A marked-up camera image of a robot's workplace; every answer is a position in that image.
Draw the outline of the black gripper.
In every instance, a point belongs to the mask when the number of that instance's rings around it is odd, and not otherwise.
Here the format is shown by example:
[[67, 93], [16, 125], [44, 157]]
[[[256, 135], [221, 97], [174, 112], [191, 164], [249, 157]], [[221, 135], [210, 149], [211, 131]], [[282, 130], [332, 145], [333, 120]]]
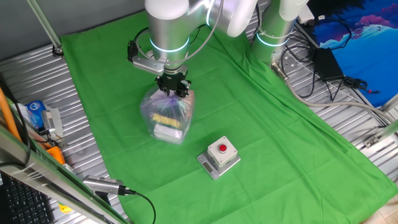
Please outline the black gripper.
[[181, 99], [189, 95], [190, 81], [186, 79], [186, 74], [183, 72], [176, 74], [163, 73], [155, 79], [155, 82], [159, 90], [167, 96], [170, 95], [170, 90], [176, 91], [176, 95]]

